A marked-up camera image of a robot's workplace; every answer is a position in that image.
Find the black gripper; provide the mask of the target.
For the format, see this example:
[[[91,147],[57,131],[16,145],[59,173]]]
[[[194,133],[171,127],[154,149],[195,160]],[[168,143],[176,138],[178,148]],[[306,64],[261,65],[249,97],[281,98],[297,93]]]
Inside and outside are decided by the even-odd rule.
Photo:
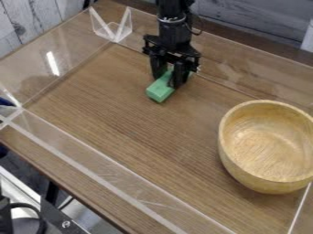
[[[188,16],[178,20],[158,19],[159,35],[144,35],[143,53],[150,56],[151,74],[159,79],[167,72],[167,64],[174,64],[168,85],[178,89],[190,76],[190,71],[196,71],[200,53],[191,46],[192,19]]]

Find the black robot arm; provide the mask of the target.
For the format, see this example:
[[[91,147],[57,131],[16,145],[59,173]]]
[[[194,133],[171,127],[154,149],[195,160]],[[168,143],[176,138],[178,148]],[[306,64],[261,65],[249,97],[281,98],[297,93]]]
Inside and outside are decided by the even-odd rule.
[[[178,89],[191,72],[199,67],[200,52],[192,47],[194,0],[155,0],[158,6],[159,34],[143,36],[143,53],[150,56],[151,73],[155,80],[167,72],[167,64],[174,66],[167,86]]]

